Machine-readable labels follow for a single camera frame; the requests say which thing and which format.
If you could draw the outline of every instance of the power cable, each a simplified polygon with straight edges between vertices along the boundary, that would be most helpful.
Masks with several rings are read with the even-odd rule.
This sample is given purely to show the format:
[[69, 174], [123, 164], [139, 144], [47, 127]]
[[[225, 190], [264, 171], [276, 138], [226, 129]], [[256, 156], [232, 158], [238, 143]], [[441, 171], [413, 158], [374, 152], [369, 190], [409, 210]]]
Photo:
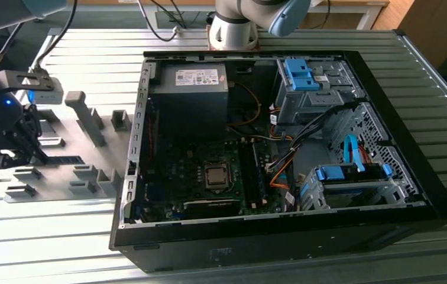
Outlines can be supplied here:
[[309, 28], [309, 30], [312, 30], [313, 28], [324, 28], [325, 24], [326, 24], [326, 20], [328, 20], [328, 16], [330, 15], [330, 0], [326, 0], [326, 13], [325, 13], [325, 19], [324, 22], [316, 26], [313, 26], [312, 28]]
[[169, 38], [160, 37], [160, 35], [153, 30], [152, 24], [149, 23], [149, 19], [148, 19], [147, 15], [145, 15], [145, 11], [144, 11], [141, 0], [136, 0], [136, 2], [137, 2], [139, 9], [141, 10], [141, 14], [143, 14], [143, 17], [144, 17], [144, 20], [145, 20], [145, 24], [147, 24], [149, 30], [152, 31], [153, 35], [156, 36], [156, 38], [159, 40], [164, 41], [164, 42], [168, 42], [168, 41], [173, 40], [175, 36], [177, 35], [177, 28], [175, 27], [173, 34], [172, 34], [172, 36]]
[[35, 68], [40, 68], [41, 67], [41, 61], [44, 59], [44, 57], [51, 53], [51, 51], [53, 50], [55, 46], [59, 44], [60, 40], [63, 39], [67, 30], [72, 24], [72, 20], [75, 19], [75, 14], [76, 14], [76, 6], [79, 4], [79, 0], [75, 0], [75, 2], [72, 3], [72, 10], [71, 10], [71, 15], [68, 16], [65, 25], [63, 27], [63, 30], [60, 32], [59, 37], [53, 40], [53, 42], [51, 43], [49, 47], [47, 48], [47, 50], [41, 53], [41, 55], [37, 57], [36, 62], [33, 67]]

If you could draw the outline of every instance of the metal table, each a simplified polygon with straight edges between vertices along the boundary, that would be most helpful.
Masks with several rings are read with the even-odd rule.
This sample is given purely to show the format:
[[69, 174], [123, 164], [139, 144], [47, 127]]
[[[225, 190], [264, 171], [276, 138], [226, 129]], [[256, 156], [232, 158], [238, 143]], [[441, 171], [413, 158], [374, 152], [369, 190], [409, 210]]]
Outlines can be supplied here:
[[[147, 30], [69, 30], [45, 67], [67, 91], [87, 92], [99, 112], [132, 108], [143, 51], [204, 50], [205, 44], [204, 30], [171, 43]], [[447, 84], [406, 37], [390, 31], [309, 30], [288, 39], [261, 33], [260, 45], [361, 52], [447, 187]], [[0, 283], [447, 283], [447, 227], [372, 253], [145, 275], [107, 249], [111, 198], [7, 204], [1, 196]]]

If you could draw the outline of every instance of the desk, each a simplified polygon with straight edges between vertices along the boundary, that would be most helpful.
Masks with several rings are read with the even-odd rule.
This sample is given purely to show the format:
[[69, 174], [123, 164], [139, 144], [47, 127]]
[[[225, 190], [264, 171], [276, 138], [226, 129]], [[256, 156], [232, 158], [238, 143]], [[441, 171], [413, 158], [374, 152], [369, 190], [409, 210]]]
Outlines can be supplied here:
[[[160, 33], [165, 37], [171, 31]], [[143, 52], [205, 50], [205, 30], [182, 34], [164, 43], [148, 30], [69, 30], [44, 60], [47, 70], [67, 91], [85, 91], [99, 114], [133, 109]], [[297, 30], [274, 38], [260, 32], [260, 45], [264, 50], [360, 51], [447, 187], [447, 84], [406, 37], [390, 31]], [[148, 275], [107, 248], [113, 198], [7, 204], [1, 184], [3, 284], [447, 283], [447, 227], [372, 253]]]
[[[177, 7], [182, 12], [190, 11], [214, 11], [214, 0], [176, 0]], [[169, 0], [159, 0], [159, 4], [165, 6], [168, 11], [175, 11]], [[369, 30], [381, 8], [385, 7], [389, 0], [330, 0], [330, 13], [334, 14], [362, 14], [357, 25], [357, 30]], [[135, 0], [80, 0], [79, 11], [131, 11], [137, 9]], [[151, 21], [152, 27], [159, 28], [156, 21], [156, 12], [161, 10], [148, 0], [144, 0], [144, 9]], [[309, 13], [326, 13], [328, 2], [321, 2], [310, 7]]]

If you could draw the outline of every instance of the black cable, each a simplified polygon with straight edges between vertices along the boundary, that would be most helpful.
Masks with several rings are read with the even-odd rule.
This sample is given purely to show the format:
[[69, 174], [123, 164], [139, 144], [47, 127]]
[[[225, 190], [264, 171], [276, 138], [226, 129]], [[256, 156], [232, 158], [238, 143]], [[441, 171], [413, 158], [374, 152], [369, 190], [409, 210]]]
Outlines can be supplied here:
[[200, 11], [198, 11], [197, 14], [194, 15], [194, 18], [193, 18], [192, 22], [188, 24], [188, 28], [192, 27], [194, 21], [197, 20], [198, 15], [200, 15]]
[[156, 5], [156, 7], [159, 7], [164, 11], [164, 13], [167, 13], [167, 15], [169, 16], [169, 18], [173, 19], [173, 21], [178, 24], [178, 26], [181, 28], [185, 28], [185, 26], [181, 24], [181, 22], [176, 19], [175, 15], [164, 8], [164, 6], [160, 5], [157, 3], [157, 1], [155, 1], [155, 0], [149, 0], [149, 1], [152, 1], [152, 3]]
[[149, 23], [149, 19], [148, 19], [147, 15], [145, 15], [145, 11], [144, 11], [141, 0], [136, 0], [136, 2], [137, 2], [137, 5], [139, 5], [139, 9], [141, 10], [141, 14], [143, 14], [143, 17], [144, 17], [144, 20], [145, 20], [145, 24], [147, 24], [149, 30], [152, 31], [153, 35], [156, 36], [156, 38], [159, 38], [164, 42], [168, 42], [168, 41], [173, 40], [175, 36], [177, 35], [177, 32], [173, 31], [173, 35], [169, 38], [160, 37], [160, 35], [153, 30], [152, 24]]
[[12, 42], [15, 40], [15, 37], [16, 37], [23, 25], [24, 25], [23, 22], [20, 24], [17, 24], [13, 31], [11, 32], [9, 37], [8, 37], [7, 41], [4, 42], [3, 48], [0, 50], [0, 55], [4, 55], [8, 52], [8, 49], [12, 45]]
[[67, 22], [65, 22], [65, 26], [63, 27], [63, 30], [60, 32], [59, 37], [53, 40], [53, 42], [51, 43], [49, 47], [47, 48], [47, 50], [43, 52], [43, 54], [37, 57], [36, 59], [36, 64], [33, 65], [36, 68], [41, 67], [41, 61], [44, 59], [44, 57], [51, 53], [51, 51], [53, 50], [55, 46], [59, 44], [60, 40], [63, 39], [67, 30], [72, 24], [72, 20], [75, 19], [75, 14], [76, 14], [76, 6], [79, 4], [79, 0], [75, 0], [75, 2], [72, 3], [72, 10], [71, 10], [71, 15], [68, 16]]
[[175, 3], [175, 0], [171, 0], [171, 3], [172, 3], [173, 6], [175, 6], [175, 9], [176, 9], [178, 18], [181, 19], [182, 28], [188, 28], [186, 23], [184, 22], [184, 19], [182, 19], [182, 13], [178, 11], [178, 8], [177, 8], [177, 5], [176, 5], [176, 3]]
[[330, 15], [330, 0], [326, 0], [326, 13], [325, 13], [325, 19], [324, 22], [316, 26], [313, 26], [312, 28], [309, 28], [309, 30], [312, 30], [313, 28], [324, 28], [325, 24], [326, 24], [326, 20], [328, 20], [328, 16]]

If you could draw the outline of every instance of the motherboard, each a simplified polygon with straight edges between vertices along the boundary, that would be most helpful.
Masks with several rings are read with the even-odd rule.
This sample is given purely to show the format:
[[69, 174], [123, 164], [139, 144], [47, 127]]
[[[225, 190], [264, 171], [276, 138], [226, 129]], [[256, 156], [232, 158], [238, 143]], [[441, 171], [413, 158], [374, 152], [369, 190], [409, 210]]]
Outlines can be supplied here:
[[144, 222], [280, 211], [281, 194], [265, 180], [265, 140], [168, 144], [144, 173]]

